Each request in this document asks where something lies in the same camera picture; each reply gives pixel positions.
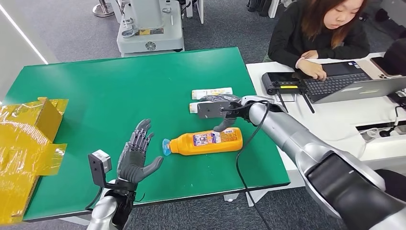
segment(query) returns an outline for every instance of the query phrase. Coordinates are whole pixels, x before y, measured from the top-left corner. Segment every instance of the laptop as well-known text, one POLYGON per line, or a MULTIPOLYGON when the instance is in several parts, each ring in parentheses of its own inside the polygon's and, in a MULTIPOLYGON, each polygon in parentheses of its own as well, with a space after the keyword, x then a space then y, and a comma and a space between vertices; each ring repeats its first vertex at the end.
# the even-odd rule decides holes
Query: laptop
POLYGON ((402 89, 406 89, 406 77, 358 81, 314 103, 320 104, 383 97, 402 89))
POLYGON ((373 80, 355 61, 322 66, 325 81, 303 79, 314 104, 381 97, 406 88, 406 77, 373 80))

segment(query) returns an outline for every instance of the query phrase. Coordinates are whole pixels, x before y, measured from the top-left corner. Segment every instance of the sleeve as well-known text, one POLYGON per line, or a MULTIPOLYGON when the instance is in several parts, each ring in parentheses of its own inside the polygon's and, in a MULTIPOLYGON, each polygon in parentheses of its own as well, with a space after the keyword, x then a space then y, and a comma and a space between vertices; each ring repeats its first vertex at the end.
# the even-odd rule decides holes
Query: sleeve
POLYGON ((293 69, 300 57, 289 53, 285 49, 297 24, 298 17, 299 6, 297 2, 293 2, 285 10, 276 24, 268 49, 268 56, 270 59, 293 69))
POLYGON ((317 50, 317 53, 318 58, 357 59, 366 57, 369 54, 369 49, 367 35, 362 24, 357 21, 344 39, 344 46, 338 46, 334 49, 320 49, 317 50))

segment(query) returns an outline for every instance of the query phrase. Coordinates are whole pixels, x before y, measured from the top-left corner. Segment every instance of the orange bottle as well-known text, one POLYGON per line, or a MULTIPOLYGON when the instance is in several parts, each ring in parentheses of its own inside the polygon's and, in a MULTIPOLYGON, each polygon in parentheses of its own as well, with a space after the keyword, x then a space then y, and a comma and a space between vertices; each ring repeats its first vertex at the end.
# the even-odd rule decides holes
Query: orange bottle
POLYGON ((239 128, 227 128, 221 133, 212 130, 185 133, 171 141, 164 139, 162 142, 162 149, 166 156, 171 153, 189 156, 214 152, 229 152, 237 151, 241 148, 242 135, 239 128))

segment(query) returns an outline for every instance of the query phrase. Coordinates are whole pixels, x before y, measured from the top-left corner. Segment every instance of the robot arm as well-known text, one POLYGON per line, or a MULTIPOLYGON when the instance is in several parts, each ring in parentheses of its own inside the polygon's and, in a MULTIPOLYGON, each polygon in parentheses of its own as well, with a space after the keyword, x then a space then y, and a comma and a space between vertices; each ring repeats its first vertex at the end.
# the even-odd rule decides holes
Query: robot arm
POLYGON ((218 117, 242 117, 256 126, 266 114, 262 130, 296 164, 312 198, 349 229, 406 229, 406 204, 384 192, 382 177, 350 153, 320 140, 273 100, 246 96, 240 103, 198 106, 200 117, 213 110, 220 111, 218 117), (270 111, 264 100, 271 104, 270 111))
POLYGON ((142 120, 125 143, 117 165, 116 180, 106 182, 106 173, 112 169, 107 153, 98 150, 88 155, 93 182, 103 189, 92 211, 88 230, 126 229, 138 183, 155 172, 163 161, 163 157, 159 156, 145 166, 147 148, 153 137, 153 133, 147 135, 150 128, 150 120, 142 120))

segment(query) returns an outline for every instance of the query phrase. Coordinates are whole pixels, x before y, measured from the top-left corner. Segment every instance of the gray carpet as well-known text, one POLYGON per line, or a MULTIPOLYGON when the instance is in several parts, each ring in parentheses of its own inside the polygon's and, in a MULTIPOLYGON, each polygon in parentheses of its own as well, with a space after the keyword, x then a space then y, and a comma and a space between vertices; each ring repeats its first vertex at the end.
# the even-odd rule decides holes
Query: gray carpet
MULTIPOLYGON (((118 24, 114 17, 97 18, 91 9, 96 0, 17 0, 33 27, 62 62, 115 58, 118 24)), ((186 50, 237 46, 246 63, 260 62, 283 11, 276 19, 262 18, 246 9, 247 0, 205 1, 205 24, 197 15, 185 19, 186 50)), ((373 0, 367 9, 374 13, 379 1, 373 0)), ((402 28, 393 22, 365 25, 371 52, 385 51, 402 28)), ((258 202, 272 229, 275 230, 336 230, 345 229, 341 220, 334 219, 315 204, 304 188, 270 192, 258 202)), ((254 208, 247 206, 244 196, 234 202, 222 196, 182 201, 171 204, 140 207, 133 210, 132 230, 263 230, 265 226, 254 208)), ((79 230, 84 226, 48 220, 1 227, 0 230, 79 230)))

